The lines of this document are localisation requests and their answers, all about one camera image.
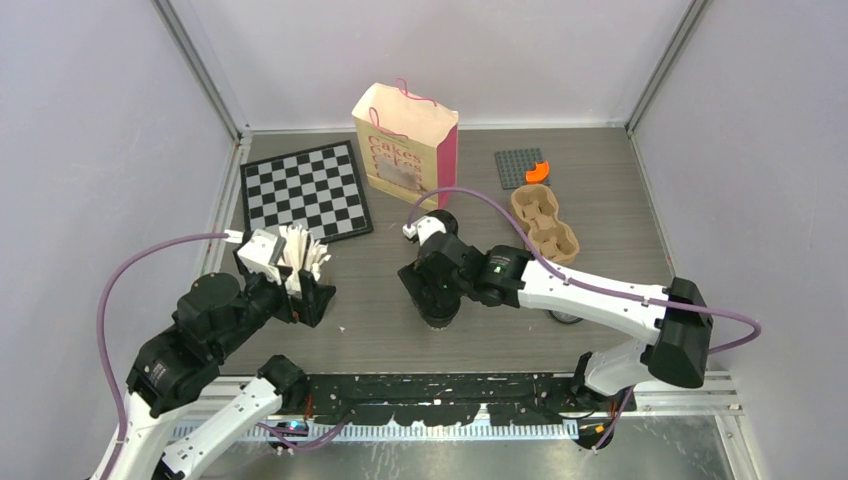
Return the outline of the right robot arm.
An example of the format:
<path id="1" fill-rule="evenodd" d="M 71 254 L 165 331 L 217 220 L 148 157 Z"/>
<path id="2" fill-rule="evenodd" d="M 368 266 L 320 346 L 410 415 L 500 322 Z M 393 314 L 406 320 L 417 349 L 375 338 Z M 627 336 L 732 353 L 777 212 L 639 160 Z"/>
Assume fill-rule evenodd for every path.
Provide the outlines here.
<path id="1" fill-rule="evenodd" d="M 713 320 L 690 280 L 675 278 L 668 287 L 628 284 L 561 266 L 548 270 L 514 247 L 481 253 L 453 234 L 404 235 L 419 250 L 398 275 L 434 328 L 449 325 L 467 298 L 487 307 L 566 313 L 629 335 L 622 345 L 581 356 L 570 392 L 584 410 L 644 381 L 688 389 L 704 383 Z"/>

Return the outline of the black paper coffee cup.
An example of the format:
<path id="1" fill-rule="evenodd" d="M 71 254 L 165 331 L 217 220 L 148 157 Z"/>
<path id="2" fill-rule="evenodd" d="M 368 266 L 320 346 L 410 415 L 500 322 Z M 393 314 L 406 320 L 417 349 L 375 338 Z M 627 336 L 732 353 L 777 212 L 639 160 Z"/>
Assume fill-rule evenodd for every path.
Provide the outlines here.
<path id="1" fill-rule="evenodd" d="M 456 217 L 451 214 L 447 210 L 436 209 L 432 210 L 428 213 L 429 217 L 432 217 L 443 224 L 445 227 L 445 232 L 449 234 L 457 235 L 459 231 L 459 224 Z"/>

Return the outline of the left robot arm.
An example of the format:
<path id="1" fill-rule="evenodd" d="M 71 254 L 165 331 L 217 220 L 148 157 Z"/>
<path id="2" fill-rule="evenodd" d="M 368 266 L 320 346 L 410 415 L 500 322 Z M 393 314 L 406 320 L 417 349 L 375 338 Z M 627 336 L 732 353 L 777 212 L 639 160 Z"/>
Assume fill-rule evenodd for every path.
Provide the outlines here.
<path id="1" fill-rule="evenodd" d="M 298 273 L 303 291 L 296 296 L 258 274 L 244 277 L 244 284 L 226 273 L 198 278 L 178 300 L 172 325 L 142 345 L 126 380 L 127 392 L 118 401 L 112 446 L 94 478 L 197 478 L 259 420 L 305 406 L 305 372 L 276 354 L 229 405 L 189 436 L 168 442 L 226 359 L 269 319 L 315 327 L 337 292 L 336 286 L 320 284 L 305 271 Z"/>

